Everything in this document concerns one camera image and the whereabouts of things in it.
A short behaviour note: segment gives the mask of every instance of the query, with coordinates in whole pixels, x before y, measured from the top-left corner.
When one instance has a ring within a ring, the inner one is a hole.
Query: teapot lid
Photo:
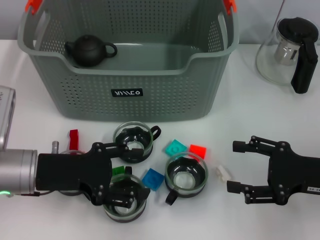
[[[296,44],[303,44],[302,40],[305,38],[309,38],[315,43],[319,36],[317,26],[301,17],[281,19],[277,28],[286,40]]]
[[[85,51],[100,48],[104,43],[93,35],[84,35],[78,38],[75,42],[75,48]]]

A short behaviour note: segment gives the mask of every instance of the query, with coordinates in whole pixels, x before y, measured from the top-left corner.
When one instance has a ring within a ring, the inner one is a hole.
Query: cyan block
[[[150,188],[153,191],[157,191],[164,179],[165,176],[150,168],[143,177],[142,182],[147,188]]]
[[[187,150],[188,150],[187,146],[183,145],[178,140],[173,140],[172,143],[166,147],[165,153],[171,157],[175,154],[186,152]]]

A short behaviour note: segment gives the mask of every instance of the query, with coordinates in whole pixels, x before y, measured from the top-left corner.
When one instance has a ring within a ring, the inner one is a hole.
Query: basket label
[[[117,97],[142,97],[144,92],[142,88],[127,88],[127,89],[111,89],[112,96]]]

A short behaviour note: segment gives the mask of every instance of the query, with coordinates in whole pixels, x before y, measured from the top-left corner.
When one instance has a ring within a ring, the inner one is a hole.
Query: white table
[[[255,69],[258,45],[240,45],[229,58],[212,111],[208,116],[182,122],[157,123],[162,129],[153,153],[133,165],[142,177],[149,168],[164,174],[167,156],[163,148],[177,139],[186,145],[209,148],[209,178],[194,198],[165,204],[165,184],[151,192],[143,215],[120,224],[110,220],[102,206],[93,206],[81,195],[54,192],[42,197],[0,197],[1,240],[301,240],[319,239],[320,196],[298,193],[285,206],[246,205],[243,194],[228,193],[214,174],[220,161],[233,180],[267,185],[268,157],[232,152],[234,140],[251,135],[287,141],[300,155],[320,157],[320,67],[308,93],[298,95],[288,87],[264,81]],[[8,148],[37,149],[50,153],[51,143],[67,148],[68,131],[79,130],[80,149],[94,142],[111,142],[119,122],[67,119],[56,109],[29,57],[16,41],[0,41],[0,85],[16,89],[17,101]],[[124,163],[112,161],[114,167]]]

